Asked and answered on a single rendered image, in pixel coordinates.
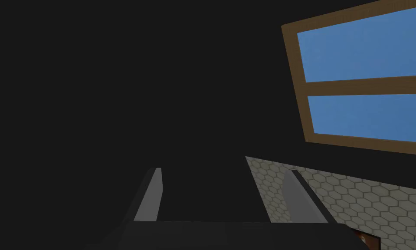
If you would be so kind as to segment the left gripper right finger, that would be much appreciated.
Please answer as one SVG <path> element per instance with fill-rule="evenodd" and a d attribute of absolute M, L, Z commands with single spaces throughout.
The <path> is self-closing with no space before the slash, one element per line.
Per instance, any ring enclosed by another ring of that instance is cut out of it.
<path fill-rule="evenodd" d="M 296 169 L 285 172 L 282 195 L 295 224 L 337 224 L 311 186 Z"/>

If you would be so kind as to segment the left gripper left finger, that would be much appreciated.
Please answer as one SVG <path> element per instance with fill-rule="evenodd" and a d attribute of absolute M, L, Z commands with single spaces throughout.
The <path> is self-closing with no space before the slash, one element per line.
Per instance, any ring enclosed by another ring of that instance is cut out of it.
<path fill-rule="evenodd" d="M 156 221 L 163 195 L 161 168 L 150 168 L 134 196 L 124 220 Z"/>

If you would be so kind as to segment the brown framed window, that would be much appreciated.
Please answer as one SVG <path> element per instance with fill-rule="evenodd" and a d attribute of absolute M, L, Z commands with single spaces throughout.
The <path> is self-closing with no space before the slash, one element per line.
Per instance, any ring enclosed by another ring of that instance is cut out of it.
<path fill-rule="evenodd" d="M 282 26 L 305 141 L 416 155 L 416 0 Z"/>

